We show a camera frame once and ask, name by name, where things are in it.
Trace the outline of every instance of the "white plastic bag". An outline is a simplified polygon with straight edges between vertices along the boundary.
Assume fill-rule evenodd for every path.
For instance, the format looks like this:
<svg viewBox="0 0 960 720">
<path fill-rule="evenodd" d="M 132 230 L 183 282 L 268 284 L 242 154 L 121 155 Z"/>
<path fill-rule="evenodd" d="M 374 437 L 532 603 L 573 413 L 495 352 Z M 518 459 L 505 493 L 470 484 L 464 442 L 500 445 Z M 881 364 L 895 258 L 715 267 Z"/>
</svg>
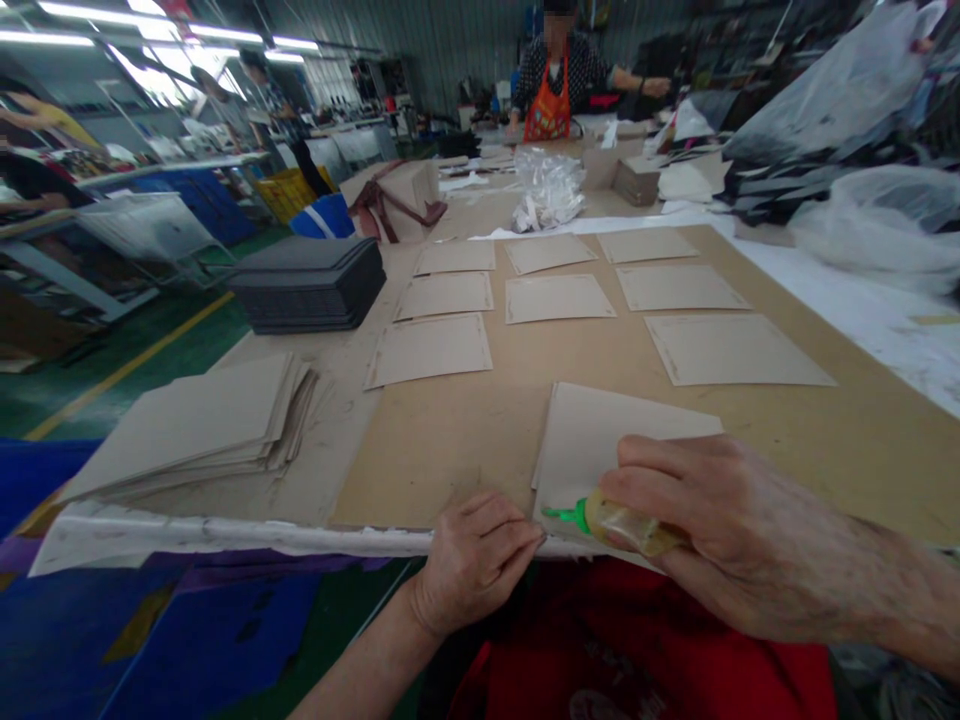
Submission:
<svg viewBox="0 0 960 720">
<path fill-rule="evenodd" d="M 724 154 L 761 165 L 839 147 L 903 108 L 923 78 L 916 5 L 878 6 L 757 113 Z"/>
<path fill-rule="evenodd" d="M 840 178 L 830 200 L 804 205 L 789 228 L 797 247 L 830 265 L 943 295 L 960 280 L 960 233 L 934 233 L 958 207 L 956 175 L 886 165 Z"/>
<path fill-rule="evenodd" d="M 579 160 L 548 155 L 540 148 L 520 148 L 515 164 L 523 197 L 513 212 L 515 232 L 539 232 L 566 225 L 586 205 L 580 186 L 586 173 Z"/>
</svg>

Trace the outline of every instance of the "glue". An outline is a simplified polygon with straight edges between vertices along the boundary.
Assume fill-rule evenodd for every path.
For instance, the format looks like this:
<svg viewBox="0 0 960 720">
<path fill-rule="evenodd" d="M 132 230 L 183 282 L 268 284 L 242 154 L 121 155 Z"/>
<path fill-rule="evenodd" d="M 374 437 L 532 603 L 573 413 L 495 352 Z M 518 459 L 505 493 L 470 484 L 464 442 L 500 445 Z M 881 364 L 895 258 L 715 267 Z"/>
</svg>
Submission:
<svg viewBox="0 0 960 720">
<path fill-rule="evenodd" d="M 548 518 L 575 523 L 582 533 L 607 547 L 648 558 L 689 545 L 689 537 L 679 528 L 608 500 L 600 490 L 594 490 L 572 510 L 543 508 L 541 512 Z"/>
</svg>

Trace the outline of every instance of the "yellow crate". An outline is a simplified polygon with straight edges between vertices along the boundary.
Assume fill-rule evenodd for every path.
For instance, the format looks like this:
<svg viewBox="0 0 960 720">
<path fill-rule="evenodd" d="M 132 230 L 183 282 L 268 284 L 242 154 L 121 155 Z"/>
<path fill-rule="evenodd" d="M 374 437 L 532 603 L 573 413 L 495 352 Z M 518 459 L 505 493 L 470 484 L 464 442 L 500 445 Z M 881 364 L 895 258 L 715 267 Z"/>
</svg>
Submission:
<svg viewBox="0 0 960 720">
<path fill-rule="evenodd" d="M 327 169 L 323 165 L 317 165 L 317 170 L 320 171 L 320 176 L 326 181 L 327 185 L 334 192 L 339 192 Z M 307 184 L 303 173 L 298 168 L 284 170 L 261 180 L 257 183 L 257 189 L 282 223 L 290 222 L 303 212 L 307 205 L 312 205 L 317 201 L 316 194 Z"/>
</svg>

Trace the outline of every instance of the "green nozzle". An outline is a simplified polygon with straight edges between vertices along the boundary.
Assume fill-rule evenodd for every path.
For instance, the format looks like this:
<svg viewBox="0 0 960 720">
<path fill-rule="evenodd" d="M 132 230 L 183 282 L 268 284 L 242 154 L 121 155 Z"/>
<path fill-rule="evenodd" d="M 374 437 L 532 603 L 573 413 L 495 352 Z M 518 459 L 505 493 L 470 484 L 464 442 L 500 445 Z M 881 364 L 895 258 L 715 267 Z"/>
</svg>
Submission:
<svg viewBox="0 0 960 720">
<path fill-rule="evenodd" d="M 555 518 L 560 522 L 576 523 L 581 532 L 585 535 L 593 535 L 590 532 L 590 526 L 587 524 L 587 499 L 583 498 L 577 503 L 573 510 L 554 510 L 552 508 L 542 508 L 540 512 L 544 517 Z"/>
</svg>

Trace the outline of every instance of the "corrugated metal wall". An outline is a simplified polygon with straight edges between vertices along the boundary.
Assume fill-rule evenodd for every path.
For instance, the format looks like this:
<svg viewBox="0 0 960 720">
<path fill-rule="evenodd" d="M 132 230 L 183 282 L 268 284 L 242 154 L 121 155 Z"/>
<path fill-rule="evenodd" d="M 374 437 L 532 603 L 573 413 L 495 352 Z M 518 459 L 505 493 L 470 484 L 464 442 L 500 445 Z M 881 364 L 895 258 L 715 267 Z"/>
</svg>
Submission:
<svg viewBox="0 0 960 720">
<path fill-rule="evenodd" d="M 517 62 L 524 8 L 530 0 L 289 0 L 271 3 L 275 34 L 378 47 L 413 60 L 410 72 L 424 109 L 452 113 L 457 83 L 509 78 Z M 615 0 L 599 45 L 630 67 L 637 46 L 664 32 L 683 32 L 693 0 Z"/>
</svg>

